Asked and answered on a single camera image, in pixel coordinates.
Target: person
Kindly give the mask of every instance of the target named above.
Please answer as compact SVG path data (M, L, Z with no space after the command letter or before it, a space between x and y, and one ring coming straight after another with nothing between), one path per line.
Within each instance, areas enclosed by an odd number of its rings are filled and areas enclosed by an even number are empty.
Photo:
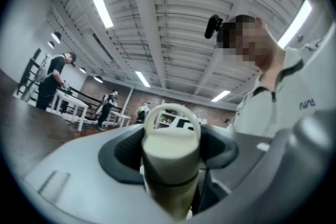
M139 107L137 114L138 114L138 119L135 122L135 124L142 124L144 123L148 113L151 111L150 108L150 102L145 103L143 106Z
M259 68L261 75L238 105L230 128L239 133L274 137L317 108L300 70L322 39L301 49L282 49L260 18L239 15L223 23L217 47Z
M119 94L117 90L113 90L111 94L108 95L106 101L104 102L104 105L101 109L101 115L98 119L98 123L96 125L96 128L100 131L104 131L104 128L102 127L103 122L106 120L107 116L110 113L111 108L114 106L115 108L118 107L116 103L116 97Z
M49 103L53 99L56 90L59 86L67 88L68 85L61 78L61 73L65 65L75 66L76 54L73 52L66 52L58 57L55 57L48 69L48 74L52 75L45 79L44 82L41 82L38 87L38 98L36 102L36 107L42 110L46 110Z

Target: hair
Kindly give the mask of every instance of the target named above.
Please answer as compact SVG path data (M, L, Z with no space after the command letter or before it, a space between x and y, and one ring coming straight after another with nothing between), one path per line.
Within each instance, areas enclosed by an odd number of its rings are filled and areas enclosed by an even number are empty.
M217 34L217 47L229 48L230 41L235 40L235 36L241 33L242 23L254 23L256 20L249 15L238 15L221 25Z

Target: zipper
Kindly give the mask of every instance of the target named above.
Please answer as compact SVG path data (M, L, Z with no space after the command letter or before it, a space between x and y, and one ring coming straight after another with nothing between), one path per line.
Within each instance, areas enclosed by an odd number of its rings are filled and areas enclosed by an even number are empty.
M275 92L271 92L271 94L272 94L272 102L275 102L277 100L275 97Z

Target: white ceiling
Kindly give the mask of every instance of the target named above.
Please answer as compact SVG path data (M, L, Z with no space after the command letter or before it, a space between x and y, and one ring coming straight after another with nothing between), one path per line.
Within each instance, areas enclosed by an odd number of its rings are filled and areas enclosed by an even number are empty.
M78 54L78 68L84 66L92 74L120 84L135 84L137 89L229 110L236 109L258 70L214 53L215 35L210 40L204 38L208 19L213 14L223 19L238 14L258 16L279 39L303 2L104 1L114 23L111 29L104 28L92 0L51 1L48 20ZM315 19L311 15L308 21ZM303 27L301 33L309 31ZM302 44L293 40L290 46ZM143 73L150 89L142 86L135 71ZM232 93L211 103L224 90Z

